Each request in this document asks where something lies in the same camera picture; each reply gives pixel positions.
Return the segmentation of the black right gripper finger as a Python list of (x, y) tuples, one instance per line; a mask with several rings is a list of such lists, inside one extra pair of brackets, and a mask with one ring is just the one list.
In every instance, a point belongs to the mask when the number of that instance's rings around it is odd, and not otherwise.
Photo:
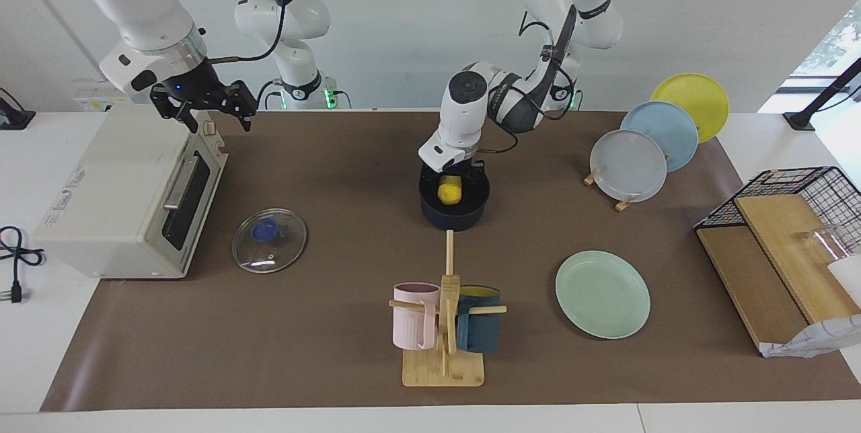
[(237, 80), (222, 87), (221, 95), (216, 98), (215, 109), (237, 118), (243, 130), (250, 132), (252, 118), (258, 110), (258, 100), (252, 95), (245, 81)]
[(193, 87), (181, 83), (156, 83), (150, 89), (149, 98), (162, 118), (181, 122), (192, 134), (198, 132), (199, 124), (192, 110), (200, 108), (202, 95)]

